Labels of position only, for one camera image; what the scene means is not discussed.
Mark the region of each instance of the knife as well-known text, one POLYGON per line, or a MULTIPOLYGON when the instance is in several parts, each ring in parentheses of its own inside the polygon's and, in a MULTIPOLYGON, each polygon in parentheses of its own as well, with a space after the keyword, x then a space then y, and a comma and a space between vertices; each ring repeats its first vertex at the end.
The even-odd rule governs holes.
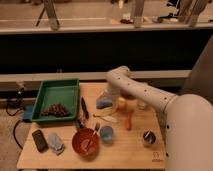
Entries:
POLYGON ((89 112, 87 110, 87 106, 83 97, 81 98, 81 107, 82 107, 85 118, 89 119, 89 112))

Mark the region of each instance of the round object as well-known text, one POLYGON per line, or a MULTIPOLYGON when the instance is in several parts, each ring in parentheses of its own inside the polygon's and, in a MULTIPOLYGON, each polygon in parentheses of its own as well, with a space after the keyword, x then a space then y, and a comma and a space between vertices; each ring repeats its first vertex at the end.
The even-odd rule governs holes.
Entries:
POLYGON ((127 102, 126 102, 126 100, 124 99, 124 98, 122 98, 122 97, 119 97, 118 99, 117 99, 117 110, 124 110, 124 109, 126 109, 126 106, 127 106, 127 102))
POLYGON ((100 137, 104 143, 112 143, 113 134, 114 134, 114 131, 111 126, 103 126, 100 129, 100 137))
POLYGON ((155 134, 152 131, 146 131, 143 134, 143 144, 146 147, 151 146, 156 141, 155 134))
POLYGON ((99 149, 99 137, 93 129, 80 129, 72 138, 72 147, 80 156, 95 154, 99 149))

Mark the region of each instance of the plastic container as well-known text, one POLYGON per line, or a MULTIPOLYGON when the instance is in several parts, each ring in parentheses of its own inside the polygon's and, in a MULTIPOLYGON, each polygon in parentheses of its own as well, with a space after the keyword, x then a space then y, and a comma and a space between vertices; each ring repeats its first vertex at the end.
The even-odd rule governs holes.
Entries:
POLYGON ((102 126, 100 129, 100 137, 104 143, 111 144, 113 142, 113 128, 111 126, 102 126))
POLYGON ((31 121, 48 123, 74 120, 78 113, 79 80, 50 80, 41 83, 33 108, 31 121), (61 103, 69 112, 68 116, 44 116, 42 112, 53 104, 61 103))

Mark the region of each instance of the spoon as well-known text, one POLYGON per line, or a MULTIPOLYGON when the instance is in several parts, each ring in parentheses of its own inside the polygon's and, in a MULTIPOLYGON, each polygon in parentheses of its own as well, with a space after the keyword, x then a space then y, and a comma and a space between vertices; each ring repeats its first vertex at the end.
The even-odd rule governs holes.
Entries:
POLYGON ((92 136, 90 137, 89 142, 88 142, 88 144, 87 144, 87 146, 86 146, 86 150, 87 150, 87 151, 89 150, 89 146, 90 146, 90 144, 91 144, 91 142, 92 142, 92 139, 93 139, 94 135, 96 134, 96 132, 98 132, 99 128, 100 128, 100 123, 97 122, 97 123, 95 124, 95 129, 93 130, 93 134, 92 134, 92 136))

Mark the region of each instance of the blue object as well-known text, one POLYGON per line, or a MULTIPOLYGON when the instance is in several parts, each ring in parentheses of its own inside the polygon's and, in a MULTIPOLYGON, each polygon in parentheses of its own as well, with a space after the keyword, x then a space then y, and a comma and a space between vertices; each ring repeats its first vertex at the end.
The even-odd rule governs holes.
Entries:
POLYGON ((24 115, 23 115, 23 122, 31 122, 32 112, 33 112, 34 105, 27 105, 25 106, 24 115))
POLYGON ((104 108, 110 107, 112 105, 113 105, 113 103, 112 103, 111 99, 106 99, 106 98, 101 99, 100 98, 100 99, 96 100, 96 108, 97 109, 104 109, 104 108))
POLYGON ((103 126, 100 129, 101 140, 105 143, 112 143, 114 131, 111 126, 103 126))

